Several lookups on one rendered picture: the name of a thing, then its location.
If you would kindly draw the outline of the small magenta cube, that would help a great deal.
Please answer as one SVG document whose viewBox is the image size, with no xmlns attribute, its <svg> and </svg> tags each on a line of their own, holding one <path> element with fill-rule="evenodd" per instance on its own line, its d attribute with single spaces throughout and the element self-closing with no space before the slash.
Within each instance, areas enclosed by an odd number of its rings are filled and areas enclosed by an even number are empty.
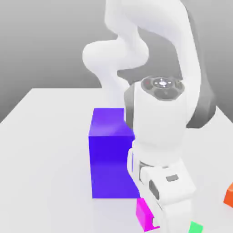
<svg viewBox="0 0 233 233">
<path fill-rule="evenodd" d="M 136 217 L 144 232 L 159 229 L 159 225 L 154 225 L 154 215 L 143 198 L 138 198 L 136 203 Z"/>
</svg>

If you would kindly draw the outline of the large purple box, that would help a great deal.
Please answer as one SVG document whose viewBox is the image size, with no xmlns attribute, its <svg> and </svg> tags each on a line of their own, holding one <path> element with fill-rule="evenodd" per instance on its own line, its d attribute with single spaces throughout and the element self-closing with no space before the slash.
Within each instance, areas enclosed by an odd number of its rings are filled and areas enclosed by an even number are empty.
<svg viewBox="0 0 233 233">
<path fill-rule="evenodd" d="M 139 191 L 127 170 L 134 133 L 122 108 L 94 108 L 88 135 L 94 199 L 135 199 Z"/>
</svg>

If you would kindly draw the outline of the small green cube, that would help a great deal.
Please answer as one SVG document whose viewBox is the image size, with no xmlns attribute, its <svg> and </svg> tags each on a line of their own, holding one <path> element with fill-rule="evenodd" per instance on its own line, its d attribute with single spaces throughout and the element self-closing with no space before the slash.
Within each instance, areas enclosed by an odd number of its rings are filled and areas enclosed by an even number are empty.
<svg viewBox="0 0 233 233">
<path fill-rule="evenodd" d="M 191 221 L 190 229 L 188 233 L 202 233 L 203 225 Z"/>
</svg>

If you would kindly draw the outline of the small orange cube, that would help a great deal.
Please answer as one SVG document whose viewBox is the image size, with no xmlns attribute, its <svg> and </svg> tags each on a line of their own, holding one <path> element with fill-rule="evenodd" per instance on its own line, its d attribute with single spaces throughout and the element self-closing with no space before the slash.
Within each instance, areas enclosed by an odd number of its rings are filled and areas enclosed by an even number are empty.
<svg viewBox="0 0 233 233">
<path fill-rule="evenodd" d="M 233 183 L 227 188 L 223 203 L 233 208 Z"/>
</svg>

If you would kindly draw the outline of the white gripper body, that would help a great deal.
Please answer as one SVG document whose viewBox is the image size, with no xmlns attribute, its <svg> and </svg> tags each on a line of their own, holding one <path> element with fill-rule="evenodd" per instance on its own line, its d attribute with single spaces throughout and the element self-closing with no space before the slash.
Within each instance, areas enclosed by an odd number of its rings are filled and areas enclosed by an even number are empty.
<svg viewBox="0 0 233 233">
<path fill-rule="evenodd" d="M 160 233 L 188 233 L 193 213 L 193 195 L 165 195 L 156 199 L 146 195 L 145 200 L 153 214 L 153 226 Z"/>
</svg>

